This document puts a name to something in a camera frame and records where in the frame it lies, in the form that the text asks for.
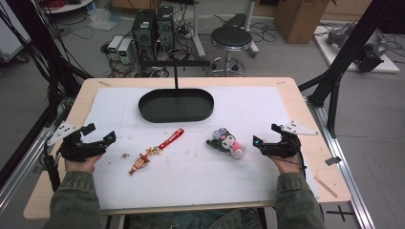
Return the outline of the person's right hand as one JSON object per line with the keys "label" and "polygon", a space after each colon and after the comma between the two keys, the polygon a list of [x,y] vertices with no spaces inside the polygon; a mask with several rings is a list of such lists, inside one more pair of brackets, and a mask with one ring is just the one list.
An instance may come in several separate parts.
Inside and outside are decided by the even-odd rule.
{"label": "person's right hand", "polygon": [[287,158],[271,156],[270,159],[274,162],[281,175],[299,174],[302,171],[298,156],[292,156]]}

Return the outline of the white table mat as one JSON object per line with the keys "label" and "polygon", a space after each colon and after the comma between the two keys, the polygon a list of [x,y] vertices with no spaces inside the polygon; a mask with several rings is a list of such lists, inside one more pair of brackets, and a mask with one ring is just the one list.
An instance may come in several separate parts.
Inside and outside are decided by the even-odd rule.
{"label": "white table mat", "polygon": [[[144,88],[104,88],[96,93],[87,116],[96,130],[85,136],[93,142],[114,131],[117,140],[96,164],[94,179],[104,211],[153,209],[272,201],[278,169],[253,147],[256,135],[277,142],[272,124],[291,121],[275,87],[211,87],[212,115],[199,122],[151,123],[139,112]],[[160,145],[179,128],[184,133],[151,156],[147,165],[128,174],[139,154]],[[214,131],[226,128],[245,145],[235,159],[207,145]]]}

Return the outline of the white round table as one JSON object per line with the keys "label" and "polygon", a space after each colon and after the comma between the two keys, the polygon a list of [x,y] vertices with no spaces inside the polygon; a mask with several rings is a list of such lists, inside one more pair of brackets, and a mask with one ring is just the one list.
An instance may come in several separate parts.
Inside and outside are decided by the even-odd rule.
{"label": "white round table", "polygon": [[47,14],[55,14],[55,13],[62,13],[62,12],[67,12],[67,11],[72,11],[72,10],[78,10],[87,7],[88,5],[92,5],[94,3],[94,0],[81,0],[79,4],[65,4],[59,9],[50,9],[50,10],[45,10]]}

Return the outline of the black computer tower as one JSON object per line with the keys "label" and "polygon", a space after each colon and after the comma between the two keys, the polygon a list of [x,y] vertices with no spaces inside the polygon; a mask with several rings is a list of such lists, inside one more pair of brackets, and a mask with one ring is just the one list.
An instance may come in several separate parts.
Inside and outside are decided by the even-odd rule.
{"label": "black computer tower", "polygon": [[132,34],[137,48],[152,48],[156,42],[156,11],[142,9],[138,11],[132,26]]}
{"label": "black computer tower", "polygon": [[157,10],[158,43],[166,51],[174,48],[174,9],[160,6]]}

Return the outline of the black round stool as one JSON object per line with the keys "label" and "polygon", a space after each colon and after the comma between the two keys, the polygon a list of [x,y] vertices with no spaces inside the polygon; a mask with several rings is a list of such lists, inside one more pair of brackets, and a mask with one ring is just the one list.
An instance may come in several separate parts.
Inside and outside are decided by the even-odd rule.
{"label": "black round stool", "polygon": [[222,73],[224,76],[237,74],[245,75],[244,64],[232,57],[233,52],[245,51],[252,43],[251,34],[240,27],[222,26],[215,29],[210,34],[211,43],[225,51],[224,57],[217,57],[210,63],[210,73],[218,76]]}

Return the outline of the black and pink plush toy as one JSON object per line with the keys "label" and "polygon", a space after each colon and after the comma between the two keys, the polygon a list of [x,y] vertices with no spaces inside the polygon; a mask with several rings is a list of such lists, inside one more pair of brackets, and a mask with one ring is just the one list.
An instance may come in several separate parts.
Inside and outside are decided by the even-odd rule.
{"label": "black and pink plush toy", "polygon": [[240,143],[226,128],[214,131],[212,138],[207,139],[205,143],[235,159],[242,159],[245,155],[245,145]]}

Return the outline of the person's left hand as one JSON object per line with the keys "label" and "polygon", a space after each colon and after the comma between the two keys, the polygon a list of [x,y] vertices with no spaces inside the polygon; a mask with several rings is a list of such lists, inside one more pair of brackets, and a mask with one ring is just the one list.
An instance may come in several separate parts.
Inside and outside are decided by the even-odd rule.
{"label": "person's left hand", "polygon": [[96,169],[96,163],[102,158],[102,155],[87,158],[84,162],[65,160],[65,170],[67,172],[85,172],[92,173]]}

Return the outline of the grey robot device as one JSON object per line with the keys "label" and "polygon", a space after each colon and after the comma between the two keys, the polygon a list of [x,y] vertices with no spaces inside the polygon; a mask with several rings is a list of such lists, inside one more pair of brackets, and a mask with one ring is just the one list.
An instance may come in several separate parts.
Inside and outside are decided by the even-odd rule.
{"label": "grey robot device", "polygon": [[[331,31],[328,35],[327,43],[336,44],[341,49],[352,34],[355,26],[355,23],[347,23],[343,28]],[[353,63],[360,72],[369,73],[379,64],[383,63],[381,56],[386,53],[387,49],[387,40],[380,37],[377,31],[375,31],[356,55]]]}

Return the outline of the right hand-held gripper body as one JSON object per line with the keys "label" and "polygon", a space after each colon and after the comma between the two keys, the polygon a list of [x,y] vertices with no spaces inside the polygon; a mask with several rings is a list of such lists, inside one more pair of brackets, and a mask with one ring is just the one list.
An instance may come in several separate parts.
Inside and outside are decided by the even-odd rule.
{"label": "right hand-held gripper body", "polygon": [[295,121],[288,124],[277,124],[283,132],[280,135],[281,140],[277,143],[264,142],[259,149],[263,156],[278,156],[282,158],[292,157],[301,152],[301,141],[298,135],[318,135],[319,132],[312,130]]}

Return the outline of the clear plastic bag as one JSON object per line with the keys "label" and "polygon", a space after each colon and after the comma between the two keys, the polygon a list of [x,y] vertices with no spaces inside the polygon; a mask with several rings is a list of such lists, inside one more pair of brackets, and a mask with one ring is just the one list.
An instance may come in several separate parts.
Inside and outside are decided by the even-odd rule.
{"label": "clear plastic bag", "polygon": [[122,19],[108,9],[92,9],[88,11],[89,26],[95,30],[110,31],[116,28]]}

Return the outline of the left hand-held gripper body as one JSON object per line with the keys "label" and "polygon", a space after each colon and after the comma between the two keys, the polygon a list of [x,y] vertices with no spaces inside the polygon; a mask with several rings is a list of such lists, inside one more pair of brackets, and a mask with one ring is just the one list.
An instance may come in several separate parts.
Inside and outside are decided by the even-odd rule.
{"label": "left hand-held gripper body", "polygon": [[107,147],[103,145],[103,138],[99,141],[85,143],[81,140],[83,135],[81,128],[62,121],[55,129],[53,136],[47,141],[47,145],[52,146],[62,139],[63,142],[57,152],[65,159],[77,162],[84,162],[89,157],[106,153]]}

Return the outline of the thin wooden stick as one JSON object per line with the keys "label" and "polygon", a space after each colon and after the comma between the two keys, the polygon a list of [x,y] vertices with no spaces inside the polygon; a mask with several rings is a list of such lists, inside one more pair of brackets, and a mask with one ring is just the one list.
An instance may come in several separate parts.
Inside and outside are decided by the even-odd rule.
{"label": "thin wooden stick", "polygon": [[322,186],[324,187],[332,196],[334,196],[335,198],[338,198],[338,195],[324,182],[322,181],[320,178],[318,177],[314,177],[314,179]]}

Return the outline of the white floor platform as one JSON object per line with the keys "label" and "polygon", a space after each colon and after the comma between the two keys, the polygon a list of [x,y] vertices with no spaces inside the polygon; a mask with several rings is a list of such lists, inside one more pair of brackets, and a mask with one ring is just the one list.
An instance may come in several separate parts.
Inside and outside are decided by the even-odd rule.
{"label": "white floor platform", "polygon": [[[330,66],[340,49],[335,44],[329,44],[327,42],[330,30],[324,26],[318,26],[314,32],[313,39],[318,46],[319,50],[324,56],[327,64]],[[373,73],[399,73],[400,69],[396,64],[388,58],[385,54],[381,56],[383,60],[378,66],[373,69]]]}

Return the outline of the cardboard box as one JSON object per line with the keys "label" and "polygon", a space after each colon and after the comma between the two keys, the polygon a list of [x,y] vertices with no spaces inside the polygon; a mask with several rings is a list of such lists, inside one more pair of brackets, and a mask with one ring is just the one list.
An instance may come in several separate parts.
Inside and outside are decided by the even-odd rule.
{"label": "cardboard box", "polygon": [[308,44],[330,0],[280,0],[274,24],[288,44]]}

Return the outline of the black oval tray with hanger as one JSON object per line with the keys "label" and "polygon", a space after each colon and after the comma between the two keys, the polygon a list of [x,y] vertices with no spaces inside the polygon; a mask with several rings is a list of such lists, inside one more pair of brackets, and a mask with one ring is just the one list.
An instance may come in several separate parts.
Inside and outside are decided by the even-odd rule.
{"label": "black oval tray with hanger", "polygon": [[206,60],[144,61],[144,67],[173,67],[173,89],[155,89],[139,100],[141,116],[153,123],[194,122],[209,118],[214,110],[214,98],[202,89],[181,89],[178,67],[208,67]]}

